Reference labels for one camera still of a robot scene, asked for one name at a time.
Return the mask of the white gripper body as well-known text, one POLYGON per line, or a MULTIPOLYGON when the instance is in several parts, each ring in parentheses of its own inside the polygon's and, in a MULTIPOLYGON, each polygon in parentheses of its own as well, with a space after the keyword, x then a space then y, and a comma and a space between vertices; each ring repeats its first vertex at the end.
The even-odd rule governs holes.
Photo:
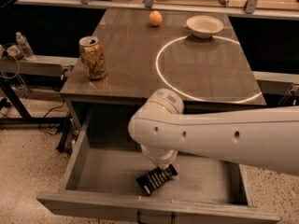
POLYGON ((142 153, 156 166, 169 166, 172 164, 178 152, 174 149, 141 146, 142 153))

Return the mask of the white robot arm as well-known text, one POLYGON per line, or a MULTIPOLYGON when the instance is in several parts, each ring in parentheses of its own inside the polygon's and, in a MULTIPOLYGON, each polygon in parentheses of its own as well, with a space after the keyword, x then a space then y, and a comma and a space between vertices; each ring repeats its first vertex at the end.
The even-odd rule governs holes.
POLYGON ((210 114, 183 113, 169 89, 154 92, 131 117, 128 132, 157 164, 169 150, 299 174, 299 109, 296 106, 210 114))

